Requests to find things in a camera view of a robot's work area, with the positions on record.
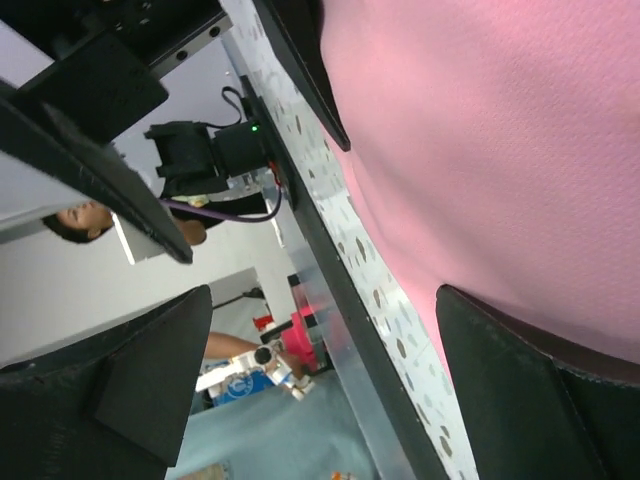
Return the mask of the pink t shirt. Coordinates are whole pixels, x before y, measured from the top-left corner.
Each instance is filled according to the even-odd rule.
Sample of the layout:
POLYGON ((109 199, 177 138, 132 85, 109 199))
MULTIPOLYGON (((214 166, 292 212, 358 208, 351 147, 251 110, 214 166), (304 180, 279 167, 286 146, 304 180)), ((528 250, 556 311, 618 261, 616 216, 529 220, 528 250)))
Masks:
POLYGON ((373 244, 436 350, 453 285, 639 359, 639 5, 327 1, 321 51, 373 244))

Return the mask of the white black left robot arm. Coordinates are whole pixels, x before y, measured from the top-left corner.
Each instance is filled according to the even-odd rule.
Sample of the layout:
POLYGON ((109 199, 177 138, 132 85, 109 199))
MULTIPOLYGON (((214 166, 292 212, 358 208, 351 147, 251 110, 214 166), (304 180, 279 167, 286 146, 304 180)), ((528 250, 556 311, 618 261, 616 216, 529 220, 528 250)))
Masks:
POLYGON ((104 202, 181 263, 192 252, 165 207, 180 194, 220 193, 284 148, 249 85, 237 92, 241 117, 232 125, 173 121, 147 130, 165 182, 159 197, 112 146, 168 99, 162 78, 221 35, 228 16, 217 1, 5 1, 1 18, 52 59, 25 85, 2 84, 2 151, 104 202))

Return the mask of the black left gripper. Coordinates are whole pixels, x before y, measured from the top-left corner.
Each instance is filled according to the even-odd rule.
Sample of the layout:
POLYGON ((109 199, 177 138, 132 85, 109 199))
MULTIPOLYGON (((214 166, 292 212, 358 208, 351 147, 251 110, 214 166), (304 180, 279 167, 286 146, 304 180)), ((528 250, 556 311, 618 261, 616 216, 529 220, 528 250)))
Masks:
POLYGON ((161 78, 230 29, 221 4, 4 1, 1 19, 52 61, 18 90, 1 84, 1 227, 92 199, 190 264, 191 247, 159 199, 95 142, 112 141, 167 100, 161 78))

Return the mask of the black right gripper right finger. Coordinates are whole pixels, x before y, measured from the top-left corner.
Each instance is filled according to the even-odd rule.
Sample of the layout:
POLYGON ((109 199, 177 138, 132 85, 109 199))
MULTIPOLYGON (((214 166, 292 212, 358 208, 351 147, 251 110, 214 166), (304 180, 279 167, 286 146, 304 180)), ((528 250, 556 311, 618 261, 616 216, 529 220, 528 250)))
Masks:
POLYGON ((638 478, 637 364, 447 285, 436 316, 480 478, 638 478))

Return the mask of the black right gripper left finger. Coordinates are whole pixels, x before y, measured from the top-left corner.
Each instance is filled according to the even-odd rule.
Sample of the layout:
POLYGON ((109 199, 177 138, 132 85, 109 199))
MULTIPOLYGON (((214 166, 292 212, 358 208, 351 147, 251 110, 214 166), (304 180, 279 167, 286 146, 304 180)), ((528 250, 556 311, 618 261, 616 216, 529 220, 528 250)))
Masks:
POLYGON ((162 479, 212 317, 208 286, 1 371, 4 479, 162 479))

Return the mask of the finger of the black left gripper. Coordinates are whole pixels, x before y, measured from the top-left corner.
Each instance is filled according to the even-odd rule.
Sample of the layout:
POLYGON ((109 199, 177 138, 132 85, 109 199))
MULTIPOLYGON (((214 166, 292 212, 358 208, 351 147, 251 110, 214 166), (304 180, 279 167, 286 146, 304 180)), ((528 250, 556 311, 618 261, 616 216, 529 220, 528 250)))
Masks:
POLYGON ((340 149, 350 150, 321 53, 323 3, 256 0, 254 7, 275 57, 294 86, 340 149))

